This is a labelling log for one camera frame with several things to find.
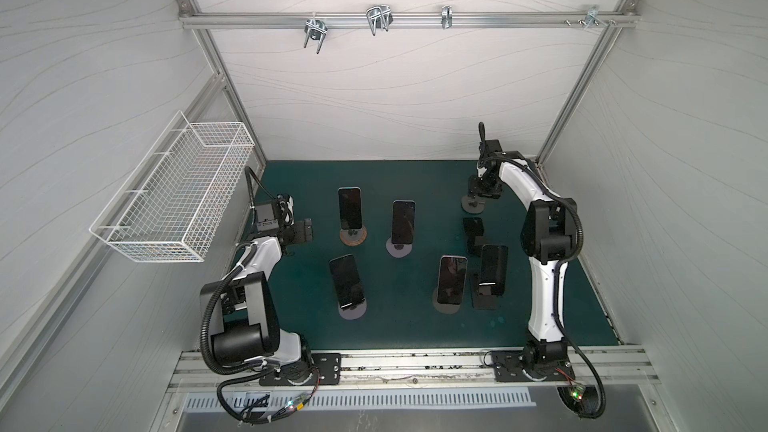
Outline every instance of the green table surface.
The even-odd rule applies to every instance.
[[[474,161],[281,162],[266,167],[262,182],[272,193],[290,194],[296,219],[311,218],[312,243],[291,245],[294,255],[274,267],[269,286],[280,327],[303,334],[312,350],[522,346],[531,313],[531,266],[520,247],[525,208],[512,190],[489,200],[479,215],[488,243],[509,246],[504,297],[495,311],[472,307],[469,281],[453,315],[437,312],[432,291],[444,254],[468,256],[460,199]],[[340,241],[337,191],[360,187],[363,244]],[[267,200],[264,192],[257,201]],[[416,202],[413,250],[404,258],[386,251],[392,201]],[[367,300],[366,313],[347,321],[339,315],[328,261],[354,254]],[[468,257],[469,272],[480,259]],[[565,275],[564,323],[580,345],[616,345],[581,265]]]

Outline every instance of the wire mesh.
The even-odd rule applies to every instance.
[[[202,262],[254,147],[242,122],[187,123],[106,236],[136,262]]]

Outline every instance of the smartphone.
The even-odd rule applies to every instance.
[[[362,202],[360,187],[341,187],[339,189],[339,216],[342,230],[362,228]]]
[[[455,255],[440,257],[437,276],[437,302],[460,305],[464,298],[464,281],[467,277],[467,258]]]
[[[392,244],[413,244],[413,220],[416,216],[416,202],[395,200],[392,203]]]
[[[328,262],[328,266],[333,278],[333,287],[336,288],[336,298],[339,299],[339,307],[342,310],[357,307],[366,300],[354,255],[334,258]]]
[[[507,281],[507,256],[509,247],[506,245],[483,245],[480,251],[480,274],[478,285],[490,285],[491,295],[504,295]]]

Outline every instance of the wall with wavy lines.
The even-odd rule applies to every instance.
[[[768,0],[642,0],[545,169],[682,430],[765,430]]]
[[[0,0],[0,357],[211,74],[174,0]]]
[[[203,12],[613,9],[617,0],[198,0]],[[596,31],[214,33],[269,159],[475,158],[477,122],[533,155],[591,51]]]

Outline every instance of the black mounting plate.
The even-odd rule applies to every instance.
[[[320,385],[339,385],[341,375],[341,354],[312,354],[312,361],[315,367],[320,369]],[[285,375],[276,378],[274,374],[269,374],[259,379],[261,387],[275,387],[279,385],[301,386],[314,385],[317,381],[317,372],[312,372],[312,376],[303,384],[292,384]]]
[[[521,350],[492,350],[491,362],[493,363],[493,377],[496,382],[533,382],[524,372],[522,364],[520,363],[520,357],[522,356]],[[574,371],[571,367],[561,366],[560,369],[568,374],[570,377],[574,376]],[[557,372],[553,371],[542,382],[562,382],[566,380],[565,377]]]

